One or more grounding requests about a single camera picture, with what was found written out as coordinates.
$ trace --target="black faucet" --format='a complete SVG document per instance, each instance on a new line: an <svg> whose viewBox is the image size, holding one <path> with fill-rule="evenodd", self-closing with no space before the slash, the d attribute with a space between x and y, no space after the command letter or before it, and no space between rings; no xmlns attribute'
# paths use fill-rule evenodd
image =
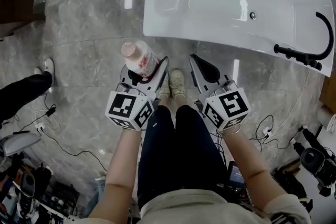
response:
<svg viewBox="0 0 336 224"><path fill-rule="evenodd" d="M331 53L333 45L334 45L334 33L333 33L330 22L323 14L316 12L316 17L324 21L329 31L329 44L324 52L322 52L321 54L307 54L307 53L292 50L289 48L280 47L278 44L275 44L274 52L276 54L277 53L284 54L286 55L288 59L294 57L298 62L302 62L305 66L311 66L313 68L321 70L322 64L317 62L316 60L323 60Z"/></svg>

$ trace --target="marker cube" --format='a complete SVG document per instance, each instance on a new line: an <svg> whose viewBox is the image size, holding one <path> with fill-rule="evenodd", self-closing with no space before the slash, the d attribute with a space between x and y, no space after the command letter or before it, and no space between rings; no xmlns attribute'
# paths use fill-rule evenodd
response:
<svg viewBox="0 0 336 224"><path fill-rule="evenodd" d="M245 92L243 88L239 88L207 98L202 113L218 131L222 131L241 123L250 111Z"/></svg>
<svg viewBox="0 0 336 224"><path fill-rule="evenodd" d="M117 126L140 131L153 111L146 96L112 91L105 116Z"/></svg>

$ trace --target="beige shirt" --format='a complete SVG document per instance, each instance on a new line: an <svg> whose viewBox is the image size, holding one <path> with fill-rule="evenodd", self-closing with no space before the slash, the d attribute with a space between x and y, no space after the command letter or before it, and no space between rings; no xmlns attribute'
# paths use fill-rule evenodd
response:
<svg viewBox="0 0 336 224"><path fill-rule="evenodd" d="M295 195L281 195L264 212L250 212L231 204L210 190L180 189L162 194L141 209L139 224L270 224L277 213L293 217L297 224L311 224L306 209ZM102 219L81 219L76 224L113 224Z"/></svg>

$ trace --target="pink bottle cap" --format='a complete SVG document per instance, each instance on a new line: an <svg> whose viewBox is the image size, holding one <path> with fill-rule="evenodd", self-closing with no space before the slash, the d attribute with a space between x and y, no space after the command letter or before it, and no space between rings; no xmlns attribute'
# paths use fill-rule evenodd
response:
<svg viewBox="0 0 336 224"><path fill-rule="evenodd" d="M131 61L137 61L141 53L141 49L133 42L126 42L121 46L121 54Z"/></svg>

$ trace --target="plastic bottle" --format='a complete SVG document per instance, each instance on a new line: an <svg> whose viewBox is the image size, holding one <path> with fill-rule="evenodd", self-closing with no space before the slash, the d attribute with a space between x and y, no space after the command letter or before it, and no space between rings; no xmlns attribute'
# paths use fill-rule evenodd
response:
<svg viewBox="0 0 336 224"><path fill-rule="evenodd" d="M129 70L148 78L155 70L160 59L142 40L126 42L121 47L121 54Z"/></svg>

